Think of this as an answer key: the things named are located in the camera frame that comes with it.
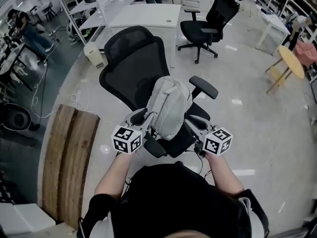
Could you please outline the white shelving rack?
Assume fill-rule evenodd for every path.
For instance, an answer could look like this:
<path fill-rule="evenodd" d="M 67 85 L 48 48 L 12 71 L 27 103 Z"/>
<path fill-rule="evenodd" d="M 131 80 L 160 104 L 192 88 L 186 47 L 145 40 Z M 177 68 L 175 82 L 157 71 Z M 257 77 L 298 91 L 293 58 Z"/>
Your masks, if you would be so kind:
<path fill-rule="evenodd" d="M 69 40 L 84 45 L 95 42 L 99 49 L 110 37 L 109 24 L 136 0 L 59 0 L 68 17 L 66 27 Z"/>

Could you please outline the white power strip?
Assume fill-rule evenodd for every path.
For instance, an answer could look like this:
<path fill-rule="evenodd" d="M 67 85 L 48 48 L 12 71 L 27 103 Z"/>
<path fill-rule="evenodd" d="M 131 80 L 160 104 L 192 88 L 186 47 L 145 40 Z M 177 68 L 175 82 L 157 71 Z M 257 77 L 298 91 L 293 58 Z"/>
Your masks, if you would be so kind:
<path fill-rule="evenodd" d="M 74 105 L 77 109 L 82 109 L 82 104 L 81 104 L 81 91 L 79 90 L 75 95 L 75 100 L 74 100 Z"/>

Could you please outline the cream plastic bin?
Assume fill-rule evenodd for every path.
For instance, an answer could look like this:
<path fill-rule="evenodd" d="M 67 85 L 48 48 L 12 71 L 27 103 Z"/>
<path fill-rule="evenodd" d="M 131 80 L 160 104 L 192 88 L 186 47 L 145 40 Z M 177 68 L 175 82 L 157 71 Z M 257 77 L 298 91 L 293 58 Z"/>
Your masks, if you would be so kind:
<path fill-rule="evenodd" d="M 84 46 L 84 54 L 96 68 L 100 68 L 105 65 L 102 54 L 95 42 L 88 42 Z"/>

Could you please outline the white boxes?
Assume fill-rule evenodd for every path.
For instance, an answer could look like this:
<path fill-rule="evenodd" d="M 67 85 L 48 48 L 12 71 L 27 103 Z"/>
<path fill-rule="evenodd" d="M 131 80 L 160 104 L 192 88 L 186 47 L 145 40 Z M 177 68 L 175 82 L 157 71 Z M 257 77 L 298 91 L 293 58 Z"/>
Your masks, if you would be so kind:
<path fill-rule="evenodd" d="M 55 220 L 35 203 L 0 203 L 0 232 L 8 238 L 33 238 L 55 225 Z"/>

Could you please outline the small white desk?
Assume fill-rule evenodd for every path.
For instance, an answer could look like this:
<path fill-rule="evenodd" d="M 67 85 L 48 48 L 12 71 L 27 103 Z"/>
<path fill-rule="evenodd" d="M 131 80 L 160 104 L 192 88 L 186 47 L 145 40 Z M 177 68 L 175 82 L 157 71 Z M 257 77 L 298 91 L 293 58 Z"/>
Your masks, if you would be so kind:
<path fill-rule="evenodd" d="M 256 49 L 260 48 L 260 46 L 262 45 L 263 41 L 265 40 L 265 38 L 267 37 L 271 29 L 274 29 L 282 33 L 282 40 L 280 41 L 280 43 L 276 46 L 274 51 L 269 52 L 273 56 L 277 52 L 279 46 L 282 45 L 283 41 L 290 34 L 290 32 L 288 31 L 287 27 L 283 24 L 283 22 L 280 20 L 280 18 L 276 14 L 274 13 L 265 14 L 262 11 L 263 8 L 260 5 L 256 5 L 256 8 L 258 13 L 260 14 L 261 19 L 266 23 L 266 27 L 255 46 Z"/>

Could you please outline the black glossy table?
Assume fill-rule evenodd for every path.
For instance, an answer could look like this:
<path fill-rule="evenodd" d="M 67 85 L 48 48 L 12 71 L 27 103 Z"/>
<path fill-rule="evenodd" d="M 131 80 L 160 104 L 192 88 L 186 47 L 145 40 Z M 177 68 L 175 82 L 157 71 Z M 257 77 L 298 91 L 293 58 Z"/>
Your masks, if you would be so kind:
<path fill-rule="evenodd" d="M 38 65 L 36 62 L 38 56 L 39 54 L 26 44 L 11 49 L 7 55 L 3 54 L 0 58 L 0 83 L 4 85 L 9 83 L 15 88 L 13 84 L 15 81 L 33 91 L 26 77 L 32 70 L 36 70 L 34 67 Z"/>

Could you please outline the person's right forearm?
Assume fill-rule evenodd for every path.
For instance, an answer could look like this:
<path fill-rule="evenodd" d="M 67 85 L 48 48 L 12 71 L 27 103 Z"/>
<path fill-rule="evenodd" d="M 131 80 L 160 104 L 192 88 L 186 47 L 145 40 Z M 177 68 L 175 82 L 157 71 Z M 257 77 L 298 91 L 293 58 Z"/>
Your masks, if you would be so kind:
<path fill-rule="evenodd" d="M 223 156 L 206 153 L 205 158 L 210 165 L 215 186 L 219 190 L 230 196 L 237 195 L 244 191 L 242 183 L 233 173 Z"/>

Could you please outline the round yellow table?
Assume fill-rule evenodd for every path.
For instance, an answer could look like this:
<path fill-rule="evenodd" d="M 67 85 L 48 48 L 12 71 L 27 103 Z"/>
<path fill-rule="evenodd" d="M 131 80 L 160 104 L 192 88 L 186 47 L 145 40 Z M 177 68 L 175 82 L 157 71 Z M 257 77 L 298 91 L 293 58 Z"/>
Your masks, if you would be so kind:
<path fill-rule="evenodd" d="M 266 91 L 266 94 L 268 94 L 275 86 L 280 86 L 281 83 L 285 82 L 291 74 L 296 75 L 299 79 L 304 79 L 305 77 L 300 61 L 291 50 L 281 45 L 278 47 L 278 53 L 280 55 L 280 59 L 265 71 L 269 72 L 273 69 L 272 76 L 275 75 L 275 82 Z M 282 73 L 276 68 L 276 65 L 280 62 L 284 62 L 287 65 L 286 69 Z"/>

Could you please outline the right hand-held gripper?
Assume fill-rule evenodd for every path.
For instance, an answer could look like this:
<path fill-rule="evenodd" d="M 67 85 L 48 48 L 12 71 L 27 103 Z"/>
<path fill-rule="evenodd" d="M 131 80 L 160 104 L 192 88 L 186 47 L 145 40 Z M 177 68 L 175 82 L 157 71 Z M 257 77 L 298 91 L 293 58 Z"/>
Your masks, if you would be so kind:
<path fill-rule="evenodd" d="M 189 115 L 184 125 L 197 139 L 194 151 L 200 158 L 206 153 L 220 156 L 230 148 L 233 135 L 224 127 L 213 126 L 208 119 L 195 115 Z"/>

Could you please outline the white ladder shelf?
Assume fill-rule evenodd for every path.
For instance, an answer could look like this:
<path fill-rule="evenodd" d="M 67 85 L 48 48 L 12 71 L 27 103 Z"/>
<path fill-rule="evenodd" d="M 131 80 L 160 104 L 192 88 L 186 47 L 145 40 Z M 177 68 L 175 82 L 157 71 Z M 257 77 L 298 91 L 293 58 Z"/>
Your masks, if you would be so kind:
<path fill-rule="evenodd" d="M 314 25 L 302 30 L 299 38 L 305 43 L 317 43 L 317 5 L 313 5 L 311 0 L 286 0 L 279 17 L 286 22 L 286 18 L 292 14 L 313 16 L 316 19 Z"/>

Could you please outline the light grey backpack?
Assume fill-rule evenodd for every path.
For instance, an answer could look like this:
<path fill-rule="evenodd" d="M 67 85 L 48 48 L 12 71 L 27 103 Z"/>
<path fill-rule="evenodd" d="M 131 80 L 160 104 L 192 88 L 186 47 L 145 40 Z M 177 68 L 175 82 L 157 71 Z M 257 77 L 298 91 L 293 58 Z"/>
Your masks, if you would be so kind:
<path fill-rule="evenodd" d="M 184 115 L 193 103 L 190 90 L 172 76 L 159 78 L 147 103 L 147 114 L 153 114 L 151 127 L 159 137 L 170 141 L 182 127 Z"/>

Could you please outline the person's left forearm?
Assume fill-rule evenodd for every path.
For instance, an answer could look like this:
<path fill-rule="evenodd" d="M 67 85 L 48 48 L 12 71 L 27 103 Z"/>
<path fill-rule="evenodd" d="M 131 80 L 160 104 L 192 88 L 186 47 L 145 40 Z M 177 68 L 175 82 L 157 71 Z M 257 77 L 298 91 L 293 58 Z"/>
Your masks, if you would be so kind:
<path fill-rule="evenodd" d="M 94 195 L 107 194 L 116 200 L 121 198 L 128 170 L 135 153 L 121 153 L 115 157 L 111 166 L 98 183 Z"/>

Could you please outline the person's black shirt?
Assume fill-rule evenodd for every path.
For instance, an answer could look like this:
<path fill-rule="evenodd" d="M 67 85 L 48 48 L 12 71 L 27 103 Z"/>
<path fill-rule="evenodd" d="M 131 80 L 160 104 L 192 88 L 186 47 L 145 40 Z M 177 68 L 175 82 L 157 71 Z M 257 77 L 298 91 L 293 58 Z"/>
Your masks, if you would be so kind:
<path fill-rule="evenodd" d="M 179 231 L 266 238 L 269 232 L 268 218 L 251 190 L 226 195 L 182 164 L 141 168 L 119 200 L 93 196 L 77 238 L 92 238 L 98 221 L 106 221 L 100 238 L 164 238 Z"/>

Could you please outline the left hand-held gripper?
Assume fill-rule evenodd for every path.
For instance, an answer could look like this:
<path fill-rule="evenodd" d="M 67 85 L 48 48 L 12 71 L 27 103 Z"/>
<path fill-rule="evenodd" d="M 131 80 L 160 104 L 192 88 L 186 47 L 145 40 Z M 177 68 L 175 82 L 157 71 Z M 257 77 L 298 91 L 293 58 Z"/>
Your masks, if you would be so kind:
<path fill-rule="evenodd" d="M 129 113 L 121 125 L 115 127 L 111 135 L 114 150 L 131 155 L 144 145 L 147 141 L 146 132 L 154 118 L 154 114 L 150 113 L 144 119 L 147 111 L 147 108 L 137 109 Z"/>

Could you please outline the black swivel chair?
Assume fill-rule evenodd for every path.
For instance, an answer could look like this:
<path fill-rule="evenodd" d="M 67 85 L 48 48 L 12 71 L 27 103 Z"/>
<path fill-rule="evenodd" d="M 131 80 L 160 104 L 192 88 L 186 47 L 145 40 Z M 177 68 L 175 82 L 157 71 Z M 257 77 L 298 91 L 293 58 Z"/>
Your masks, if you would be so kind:
<path fill-rule="evenodd" d="M 192 20 L 180 22 L 180 29 L 190 43 L 179 46 L 178 50 L 196 47 L 197 58 L 195 64 L 198 64 L 200 61 L 201 49 L 205 49 L 217 58 L 218 53 L 213 51 L 210 46 L 223 39 L 225 26 L 240 9 L 239 1 L 242 0 L 214 0 L 205 21 L 197 20 L 196 14 L 200 12 L 199 10 L 184 10 L 186 13 L 191 13 Z"/>

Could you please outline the black mesh office chair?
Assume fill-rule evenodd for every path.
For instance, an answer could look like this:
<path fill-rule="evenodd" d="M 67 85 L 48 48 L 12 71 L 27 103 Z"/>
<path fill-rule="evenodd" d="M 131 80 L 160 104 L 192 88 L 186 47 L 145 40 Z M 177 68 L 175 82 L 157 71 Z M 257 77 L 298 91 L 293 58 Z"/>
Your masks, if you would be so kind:
<path fill-rule="evenodd" d="M 100 85 L 130 110 L 146 108 L 155 83 L 170 75 L 163 40 L 143 26 L 132 26 L 112 36 L 105 44 L 104 52 L 108 64 L 100 74 Z M 170 140 L 163 137 L 158 139 L 158 144 L 173 158 L 181 155 L 195 142 L 193 135 L 183 124 L 184 119 L 190 115 L 210 119 L 209 114 L 193 100 L 201 92 L 212 99 L 218 95 L 218 91 L 209 82 L 198 76 L 191 77 L 189 82 L 195 86 L 193 91 L 188 92 L 191 94 L 189 104 L 183 111 L 172 107 L 171 111 L 178 118 L 166 125 L 169 128 L 178 128 L 178 132 Z"/>

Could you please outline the wooden board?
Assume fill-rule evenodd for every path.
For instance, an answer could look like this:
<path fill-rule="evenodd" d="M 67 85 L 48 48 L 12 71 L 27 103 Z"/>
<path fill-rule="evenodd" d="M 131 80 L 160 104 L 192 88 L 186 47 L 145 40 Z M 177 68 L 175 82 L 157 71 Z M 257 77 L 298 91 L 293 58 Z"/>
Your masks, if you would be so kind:
<path fill-rule="evenodd" d="M 59 105 L 46 147 L 42 207 L 54 220 L 75 229 L 99 123 L 95 114 Z"/>

